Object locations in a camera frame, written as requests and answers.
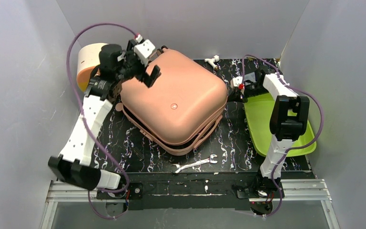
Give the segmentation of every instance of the wrench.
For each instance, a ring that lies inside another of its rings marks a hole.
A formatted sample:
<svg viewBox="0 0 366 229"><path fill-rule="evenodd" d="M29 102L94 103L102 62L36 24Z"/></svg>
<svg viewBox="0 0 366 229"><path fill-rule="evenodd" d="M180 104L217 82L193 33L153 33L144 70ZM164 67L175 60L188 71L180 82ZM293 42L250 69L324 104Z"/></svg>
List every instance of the wrench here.
<svg viewBox="0 0 366 229"><path fill-rule="evenodd" d="M212 154L207 159L196 161L194 163L184 165L184 166L180 166L179 164L173 164L172 166L176 166L177 170L174 171L174 172L172 171L172 173L180 173L180 171L182 171L183 169L187 169L187 168L190 168L190 167L193 167L193 166L202 165L202 164L205 164L205 163L216 164L216 163L218 163L218 161L214 160L214 157L218 157L218 156L215 155L215 154Z"/></svg>

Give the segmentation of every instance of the marble tabletop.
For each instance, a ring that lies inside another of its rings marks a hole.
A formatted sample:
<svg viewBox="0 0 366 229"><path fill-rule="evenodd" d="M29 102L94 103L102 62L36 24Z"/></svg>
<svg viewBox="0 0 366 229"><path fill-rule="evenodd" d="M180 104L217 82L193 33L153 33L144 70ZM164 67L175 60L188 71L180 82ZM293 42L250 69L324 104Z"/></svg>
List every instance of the marble tabletop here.
<svg viewBox="0 0 366 229"><path fill-rule="evenodd" d="M195 61L220 77L228 89L229 81L233 77L241 75L242 60L240 59L220 60L218 63L219 71L213 71L212 67L203 60ZM246 59L245 73L253 72L260 64L263 63ZM120 162L127 173L170 173L171 170L175 169L172 164L192 163L205 159L211 154L218 155L217 164L195 166L182 172L257 172L264 160L264 157L258 155L253 147L244 106L242 103L236 102L227 104L223 118L210 138L185 156L168 154L155 142L144 137L122 112L117 112L115 109L110 111L103 122L98 139ZM140 161L132 151L133 147L143 153L143 161ZM92 152L91 166L118 172L111 160L96 146ZM305 156L290 157L285 160L283 170L310 170L310 166Z"/></svg>

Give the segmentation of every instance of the pink suitcase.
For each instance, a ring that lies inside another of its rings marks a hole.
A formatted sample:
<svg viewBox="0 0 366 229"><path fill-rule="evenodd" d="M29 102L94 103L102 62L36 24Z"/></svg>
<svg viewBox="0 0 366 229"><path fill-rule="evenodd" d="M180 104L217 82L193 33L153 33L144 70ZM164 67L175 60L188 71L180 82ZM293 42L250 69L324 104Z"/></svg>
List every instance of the pink suitcase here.
<svg viewBox="0 0 366 229"><path fill-rule="evenodd" d="M163 49L148 66L161 76L151 88L137 79L122 84L127 118L168 153L181 156L203 143L216 129L227 101L225 83L178 51Z"/></svg>

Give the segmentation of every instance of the green tray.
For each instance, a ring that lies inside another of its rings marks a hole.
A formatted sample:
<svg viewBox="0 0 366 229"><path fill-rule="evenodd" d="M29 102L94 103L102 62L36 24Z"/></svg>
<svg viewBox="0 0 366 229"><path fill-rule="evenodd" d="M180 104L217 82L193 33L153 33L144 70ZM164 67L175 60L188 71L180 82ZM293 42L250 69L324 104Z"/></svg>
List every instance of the green tray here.
<svg viewBox="0 0 366 229"><path fill-rule="evenodd" d="M270 133L269 123L274 107L274 99L270 94L262 94L248 98L244 104L246 119L250 130L256 152L262 156L267 155L272 134ZM314 138L311 124L307 123L306 132L300 136L293 146L303 146ZM316 142L304 149L295 149L288 152L287 156L300 156L312 153L316 148Z"/></svg>

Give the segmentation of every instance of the white plastic faucet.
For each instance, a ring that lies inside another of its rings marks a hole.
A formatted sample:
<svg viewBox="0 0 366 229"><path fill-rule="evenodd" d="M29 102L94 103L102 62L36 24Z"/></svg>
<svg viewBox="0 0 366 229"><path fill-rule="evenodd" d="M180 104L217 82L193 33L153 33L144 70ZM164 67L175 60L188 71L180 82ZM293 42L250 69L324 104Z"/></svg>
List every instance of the white plastic faucet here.
<svg viewBox="0 0 366 229"><path fill-rule="evenodd" d="M214 70L216 70L216 71L220 70L220 68L217 65L215 65L216 62L220 61L219 56L215 55L211 59L204 59L204 61L209 63L214 68Z"/></svg>

